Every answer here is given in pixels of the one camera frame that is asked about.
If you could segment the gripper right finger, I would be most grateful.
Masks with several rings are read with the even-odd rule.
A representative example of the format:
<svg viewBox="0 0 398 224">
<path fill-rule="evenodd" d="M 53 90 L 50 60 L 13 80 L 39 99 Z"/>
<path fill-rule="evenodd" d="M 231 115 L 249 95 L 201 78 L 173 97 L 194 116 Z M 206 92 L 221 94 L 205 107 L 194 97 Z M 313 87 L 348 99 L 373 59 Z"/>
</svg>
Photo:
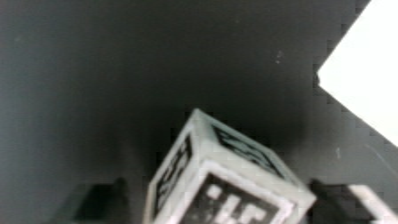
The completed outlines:
<svg viewBox="0 0 398 224">
<path fill-rule="evenodd" d="M 309 189 L 316 195 L 309 224 L 398 224 L 398 214 L 368 185 L 325 184 L 313 179 Z"/>
</svg>

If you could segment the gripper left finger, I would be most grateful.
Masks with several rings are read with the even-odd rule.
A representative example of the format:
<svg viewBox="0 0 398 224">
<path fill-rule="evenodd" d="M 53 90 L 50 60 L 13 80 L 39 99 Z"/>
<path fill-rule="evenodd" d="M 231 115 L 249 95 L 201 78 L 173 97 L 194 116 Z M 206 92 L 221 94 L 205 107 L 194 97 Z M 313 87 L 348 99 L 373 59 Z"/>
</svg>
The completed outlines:
<svg viewBox="0 0 398 224">
<path fill-rule="evenodd" d="M 128 182 L 80 184 L 52 217 L 52 224 L 130 224 Z"/>
</svg>

